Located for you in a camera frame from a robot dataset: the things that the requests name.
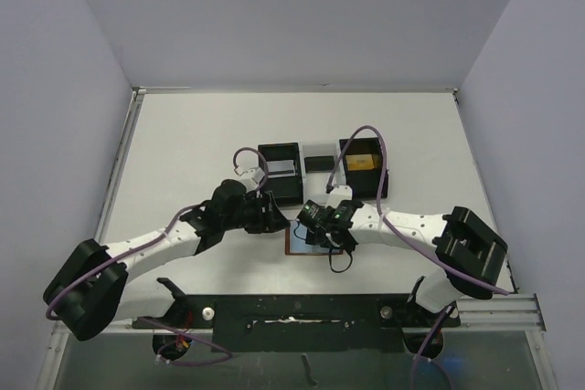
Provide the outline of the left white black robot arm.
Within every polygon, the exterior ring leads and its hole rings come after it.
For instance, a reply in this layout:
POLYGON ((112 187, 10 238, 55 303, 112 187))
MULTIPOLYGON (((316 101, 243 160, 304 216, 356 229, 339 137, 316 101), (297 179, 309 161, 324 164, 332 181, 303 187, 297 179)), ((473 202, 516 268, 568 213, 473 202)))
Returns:
POLYGON ((288 226, 272 193, 225 180, 210 199, 181 208, 166 227, 116 243, 79 243, 43 293, 46 317, 87 341, 120 319, 122 294, 134 279, 214 247, 229 231, 272 234, 288 226))

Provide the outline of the aluminium rail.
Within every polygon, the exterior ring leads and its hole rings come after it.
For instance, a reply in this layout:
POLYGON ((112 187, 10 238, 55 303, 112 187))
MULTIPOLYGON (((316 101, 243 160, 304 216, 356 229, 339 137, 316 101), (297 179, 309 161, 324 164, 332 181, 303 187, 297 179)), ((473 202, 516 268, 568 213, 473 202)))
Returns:
MULTIPOLYGON (((174 326, 217 329, 243 320, 250 324, 369 321, 381 327, 429 328, 437 316, 425 311, 406 294, 213 294, 187 295, 162 289, 122 299, 120 319, 151 317, 174 326)), ((448 327, 523 331, 544 329, 534 295, 511 295, 492 300, 456 301, 448 327)))
POLYGON ((132 146, 133 134, 136 124, 140 117, 140 112, 144 102, 144 95, 146 89, 132 88, 132 96, 130 99, 128 111, 122 127, 121 138, 118 143, 116 154, 114 157, 112 170, 109 176, 109 181, 106 188, 106 193, 103 199, 98 224, 93 236, 93 239, 100 244, 107 234, 112 210, 115 204, 116 196, 122 180, 123 169, 127 160, 128 153, 132 146))

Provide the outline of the aluminium front rail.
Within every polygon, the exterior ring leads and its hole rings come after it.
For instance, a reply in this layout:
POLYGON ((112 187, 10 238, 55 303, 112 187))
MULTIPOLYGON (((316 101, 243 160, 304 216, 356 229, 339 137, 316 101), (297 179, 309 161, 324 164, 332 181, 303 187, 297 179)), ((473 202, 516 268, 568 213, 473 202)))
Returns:
MULTIPOLYGON (((425 311, 406 294, 213 294, 187 295, 162 289, 122 299, 120 319, 151 317, 174 326, 217 329, 243 320, 250 324, 369 321, 381 327, 429 328, 437 316, 425 311)), ((492 300, 456 301, 448 327, 523 331, 544 329, 534 295, 511 295, 492 300)))

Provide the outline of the dark card pocket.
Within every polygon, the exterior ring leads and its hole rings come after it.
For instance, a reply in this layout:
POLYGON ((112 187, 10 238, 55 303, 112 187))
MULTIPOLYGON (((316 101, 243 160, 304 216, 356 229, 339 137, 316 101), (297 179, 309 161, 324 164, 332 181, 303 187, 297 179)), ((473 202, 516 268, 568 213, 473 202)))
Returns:
POLYGON ((309 156, 304 158, 305 171, 307 173, 330 173, 335 167, 333 156, 309 156))

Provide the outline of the aluminium left rail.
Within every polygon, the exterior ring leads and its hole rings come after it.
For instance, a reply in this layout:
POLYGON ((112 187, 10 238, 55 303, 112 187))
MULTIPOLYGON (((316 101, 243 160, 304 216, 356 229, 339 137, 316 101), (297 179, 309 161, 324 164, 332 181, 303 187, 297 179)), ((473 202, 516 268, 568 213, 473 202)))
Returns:
POLYGON ((106 193, 103 199, 98 224, 93 236, 93 239, 100 244, 107 234, 112 210, 115 204, 116 196, 122 180, 123 169, 127 160, 128 153, 132 146, 133 134, 136 124, 140 117, 140 112, 144 102, 144 95, 146 89, 132 88, 132 96, 130 99, 128 111, 122 127, 121 138, 118 143, 116 154, 114 157, 112 170, 109 176, 109 181, 106 188, 106 193))

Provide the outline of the brown leather card holder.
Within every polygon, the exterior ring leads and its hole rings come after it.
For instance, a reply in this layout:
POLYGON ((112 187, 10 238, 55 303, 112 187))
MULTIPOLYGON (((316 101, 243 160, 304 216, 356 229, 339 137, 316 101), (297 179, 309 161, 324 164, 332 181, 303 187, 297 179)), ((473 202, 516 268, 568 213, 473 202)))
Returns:
POLYGON ((285 238, 284 253, 287 256, 327 256, 329 253, 340 255, 337 248, 329 250, 328 246, 307 243, 307 229, 296 222, 292 222, 285 238))

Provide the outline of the silver white card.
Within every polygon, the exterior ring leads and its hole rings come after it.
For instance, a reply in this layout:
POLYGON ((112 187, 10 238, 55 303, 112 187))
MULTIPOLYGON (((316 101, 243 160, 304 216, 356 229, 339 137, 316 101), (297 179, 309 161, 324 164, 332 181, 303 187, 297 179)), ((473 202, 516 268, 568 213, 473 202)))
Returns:
POLYGON ((270 178, 286 178, 296 176, 294 160, 268 161, 268 176, 270 178))

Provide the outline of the black white three-bin tray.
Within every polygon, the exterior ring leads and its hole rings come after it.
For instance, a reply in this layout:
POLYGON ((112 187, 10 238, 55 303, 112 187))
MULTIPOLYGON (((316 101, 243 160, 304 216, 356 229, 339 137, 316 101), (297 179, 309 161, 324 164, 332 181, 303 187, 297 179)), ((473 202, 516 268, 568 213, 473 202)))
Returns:
POLYGON ((299 206, 308 200, 324 204, 326 186, 347 185, 360 201, 377 196, 382 171, 381 144, 378 138, 357 138, 341 161, 337 158, 346 139, 324 142, 287 142, 260 144, 269 176, 264 189, 271 192, 279 207, 299 206))

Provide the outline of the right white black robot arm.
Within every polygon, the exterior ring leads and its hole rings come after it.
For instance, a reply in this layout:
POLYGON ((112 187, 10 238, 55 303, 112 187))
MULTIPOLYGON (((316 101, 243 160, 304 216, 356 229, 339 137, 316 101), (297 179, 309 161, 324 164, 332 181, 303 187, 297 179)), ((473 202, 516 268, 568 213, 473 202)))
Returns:
POLYGON ((385 244, 415 251, 433 263, 437 269, 416 283, 407 302, 409 318, 419 325, 429 324, 461 297, 490 300, 511 293, 497 285, 508 245, 468 208, 415 215, 354 200, 336 207, 308 201, 297 220, 347 253, 366 244, 385 244))

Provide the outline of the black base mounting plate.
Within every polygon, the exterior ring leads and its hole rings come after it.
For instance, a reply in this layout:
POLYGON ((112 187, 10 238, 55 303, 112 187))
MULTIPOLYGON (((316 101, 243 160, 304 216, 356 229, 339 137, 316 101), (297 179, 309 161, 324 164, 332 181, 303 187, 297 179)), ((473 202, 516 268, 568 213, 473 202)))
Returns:
POLYGON ((437 318, 407 293, 191 294, 133 327, 208 331, 214 353, 400 353, 423 340, 437 318))

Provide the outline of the gold card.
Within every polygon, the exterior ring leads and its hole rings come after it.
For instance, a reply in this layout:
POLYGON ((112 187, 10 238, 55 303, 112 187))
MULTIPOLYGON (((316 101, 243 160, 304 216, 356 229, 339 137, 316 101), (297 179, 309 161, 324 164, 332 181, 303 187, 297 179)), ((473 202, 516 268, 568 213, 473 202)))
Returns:
POLYGON ((371 153, 350 154, 346 156, 348 172, 371 171, 379 167, 379 157, 371 153))

